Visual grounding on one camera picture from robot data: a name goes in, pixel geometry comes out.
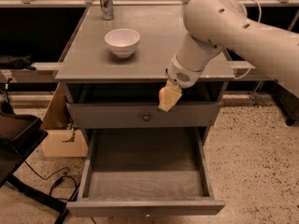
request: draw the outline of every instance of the silver can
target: silver can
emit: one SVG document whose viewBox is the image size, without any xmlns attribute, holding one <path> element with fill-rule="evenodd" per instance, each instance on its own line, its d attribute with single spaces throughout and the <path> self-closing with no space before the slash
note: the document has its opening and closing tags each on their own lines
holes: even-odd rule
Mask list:
<svg viewBox="0 0 299 224">
<path fill-rule="evenodd" d="M 113 1 L 112 0 L 100 0 L 101 8 L 103 12 L 103 18 L 105 20 L 114 19 L 113 14 Z"/>
</svg>

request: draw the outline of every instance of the bowl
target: bowl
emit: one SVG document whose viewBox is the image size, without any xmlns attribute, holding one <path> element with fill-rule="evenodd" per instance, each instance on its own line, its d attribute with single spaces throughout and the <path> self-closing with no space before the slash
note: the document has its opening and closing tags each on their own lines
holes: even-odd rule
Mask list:
<svg viewBox="0 0 299 224">
<path fill-rule="evenodd" d="M 121 58 L 131 56 L 135 52 L 139 40 L 139 32 L 126 28 L 112 30 L 105 36 L 105 41 L 111 52 Z"/>
</svg>

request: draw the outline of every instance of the table top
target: table top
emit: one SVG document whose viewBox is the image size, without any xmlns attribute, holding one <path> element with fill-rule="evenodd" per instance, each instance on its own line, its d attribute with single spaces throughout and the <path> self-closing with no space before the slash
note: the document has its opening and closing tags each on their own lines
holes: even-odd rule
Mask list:
<svg viewBox="0 0 299 224">
<path fill-rule="evenodd" d="M 183 5 L 114 6 L 115 19 L 105 21 L 100 7 L 89 7 L 71 47 L 61 63 L 56 79 L 61 82 L 165 81 L 165 68 L 187 33 Z M 105 35 L 118 28 L 137 30 L 136 52 L 122 59 L 112 54 Z M 227 80 L 234 77 L 221 53 L 206 67 L 201 78 Z"/>
<path fill-rule="evenodd" d="M 0 188 L 7 181 L 7 177 L 13 174 L 21 164 L 31 155 L 39 144 L 47 136 L 47 132 L 39 130 L 32 134 L 32 137 L 21 146 L 20 155 L 6 150 L 0 146 Z"/>
</svg>

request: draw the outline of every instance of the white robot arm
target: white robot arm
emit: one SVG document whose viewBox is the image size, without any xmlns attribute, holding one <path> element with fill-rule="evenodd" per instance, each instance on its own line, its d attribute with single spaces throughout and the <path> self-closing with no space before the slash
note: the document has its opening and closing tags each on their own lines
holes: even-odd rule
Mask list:
<svg viewBox="0 0 299 224">
<path fill-rule="evenodd" d="M 159 108 L 168 111 L 227 48 L 299 97 L 299 34 L 247 18 L 235 0 L 192 0 L 184 13 L 188 31 L 168 67 Z"/>
</svg>

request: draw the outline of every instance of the floor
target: floor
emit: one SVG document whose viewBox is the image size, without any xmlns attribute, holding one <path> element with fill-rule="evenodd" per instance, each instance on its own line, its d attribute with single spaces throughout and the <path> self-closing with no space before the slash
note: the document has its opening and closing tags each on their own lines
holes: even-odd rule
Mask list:
<svg viewBox="0 0 299 224">
<path fill-rule="evenodd" d="M 11 103 L 16 113 L 43 117 L 51 95 L 16 95 Z M 226 93 L 217 121 L 204 151 L 215 198 L 225 207 L 213 217 L 95 217 L 107 223 L 299 223 L 299 124 L 289 127 L 269 94 L 259 96 L 254 107 L 246 93 Z M 27 160 L 41 175 L 65 166 L 77 182 L 83 158 L 45 158 L 39 147 Z M 49 192 L 59 173 L 49 180 L 36 176 L 25 164 L 16 176 L 26 184 Z M 52 193 L 68 198 L 74 187 L 66 179 Z M 0 188 L 0 224 L 54 223 L 57 213 L 14 190 Z M 91 223 L 89 217 L 69 215 L 64 223 Z"/>
</svg>

